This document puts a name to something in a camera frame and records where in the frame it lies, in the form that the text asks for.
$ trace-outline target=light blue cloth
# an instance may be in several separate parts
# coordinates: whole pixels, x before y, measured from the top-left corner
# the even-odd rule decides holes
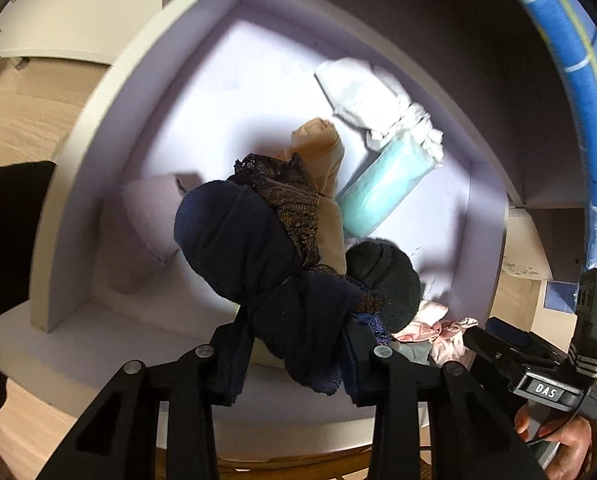
[[[395,137],[338,201],[344,229],[358,238],[370,235],[435,167],[409,133]]]

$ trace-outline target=screw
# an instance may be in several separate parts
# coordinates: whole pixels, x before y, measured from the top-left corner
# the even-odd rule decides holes
[[[123,365],[123,371],[127,375],[134,375],[143,368],[143,364],[140,361],[128,361]]]
[[[196,349],[198,357],[205,359],[214,355],[214,349],[210,345],[201,345]]]
[[[389,346],[374,346],[374,355],[381,359],[387,359],[392,355],[392,349]]]
[[[461,375],[463,373],[463,366],[456,361],[450,361],[445,364],[445,369],[452,375]]]

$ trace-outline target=brown patterned fabric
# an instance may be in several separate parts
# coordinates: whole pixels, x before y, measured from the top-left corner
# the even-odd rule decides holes
[[[243,161],[235,162],[234,174],[228,180],[251,186],[274,208],[305,270],[338,274],[332,267],[319,263],[319,192],[298,153],[294,153],[287,162],[250,153]],[[378,314],[383,304],[382,296],[363,292],[354,312]]]

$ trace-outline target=rolled beige stocking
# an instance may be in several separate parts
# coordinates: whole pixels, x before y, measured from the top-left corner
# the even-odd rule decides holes
[[[336,175],[341,167],[345,148],[335,126],[324,119],[316,118],[303,124],[292,133],[292,145],[286,148],[284,160],[290,160],[298,153],[309,173],[317,183],[319,201],[319,227],[317,243],[321,263],[345,274],[345,243],[341,210],[335,200]]]

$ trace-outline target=human hand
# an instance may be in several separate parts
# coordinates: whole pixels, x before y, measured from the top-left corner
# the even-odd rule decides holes
[[[537,433],[537,437],[542,437],[551,433],[563,424],[563,422],[563,418],[560,418],[541,426]],[[527,404],[516,413],[514,424],[516,432],[521,439],[527,441],[529,438],[528,427],[530,425],[530,415],[528,413]],[[563,428],[546,440],[549,442],[561,443],[556,456],[545,470],[547,478],[549,480],[575,480],[581,471],[581,466],[585,461],[585,457],[592,441],[592,428],[590,423],[582,416],[575,416],[575,418]]]

